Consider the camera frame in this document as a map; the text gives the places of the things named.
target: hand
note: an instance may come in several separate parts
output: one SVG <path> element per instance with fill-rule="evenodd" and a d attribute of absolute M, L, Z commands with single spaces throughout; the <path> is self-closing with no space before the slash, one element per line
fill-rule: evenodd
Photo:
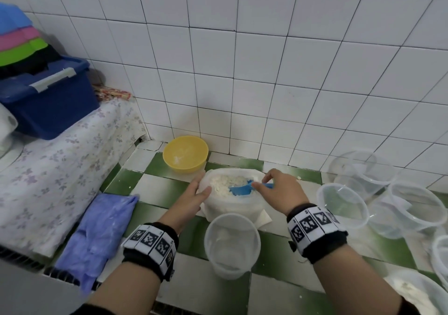
<path fill-rule="evenodd" d="M 204 170 L 198 173 L 196 177 L 193 178 L 190 185 L 188 185 L 185 192 L 159 219 L 160 223 L 169 225 L 178 235 L 182 232 L 185 224 L 201 209 L 201 203 L 206 200 L 211 193 L 211 186 L 208 186 L 203 192 L 196 194 L 199 187 L 199 182 L 204 175 Z"/>
<path fill-rule="evenodd" d="M 274 179 L 274 187 L 271 189 L 259 182 L 253 182 L 252 187 L 277 211 L 288 216 L 298 205 L 310 202 L 294 176 L 271 169 L 262 182 L 267 183 L 271 179 Z"/>

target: floral tablecloth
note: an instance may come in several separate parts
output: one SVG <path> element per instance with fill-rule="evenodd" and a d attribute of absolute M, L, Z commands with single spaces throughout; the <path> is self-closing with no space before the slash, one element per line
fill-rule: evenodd
<path fill-rule="evenodd" d="M 0 172 L 0 244 L 53 256 L 121 155 L 146 131 L 135 102 L 103 102 Z"/>

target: black and white marker wristband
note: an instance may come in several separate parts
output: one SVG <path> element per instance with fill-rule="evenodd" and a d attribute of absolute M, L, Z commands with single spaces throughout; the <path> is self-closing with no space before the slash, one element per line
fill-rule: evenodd
<path fill-rule="evenodd" d="M 137 227 L 121 246 L 124 247 L 123 262 L 152 270 L 161 282 L 170 281 L 179 246 L 179 238 L 173 228 L 159 222 L 145 223 Z"/>
<path fill-rule="evenodd" d="M 287 217 L 293 251 L 311 264 L 347 243 L 348 233 L 327 209 L 307 203 L 294 208 Z"/>

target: yellow bowl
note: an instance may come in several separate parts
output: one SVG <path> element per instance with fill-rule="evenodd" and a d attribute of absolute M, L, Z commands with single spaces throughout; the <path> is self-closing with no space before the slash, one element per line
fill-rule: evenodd
<path fill-rule="evenodd" d="M 207 143 L 195 136 L 182 136 L 172 140 L 166 145 L 163 153 L 165 163 L 180 173 L 199 170 L 207 156 Z"/>

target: blue scoop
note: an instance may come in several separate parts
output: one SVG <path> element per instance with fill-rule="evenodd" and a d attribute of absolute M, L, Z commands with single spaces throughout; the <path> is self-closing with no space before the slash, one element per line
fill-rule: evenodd
<path fill-rule="evenodd" d="M 248 195 L 252 192 L 252 190 L 254 189 L 250 184 L 253 181 L 247 181 L 246 185 L 243 186 L 229 186 L 228 189 L 230 190 L 231 193 L 233 193 L 235 196 L 244 196 L 244 195 Z M 274 183 L 263 183 L 263 185 L 267 188 L 273 188 L 274 187 Z"/>

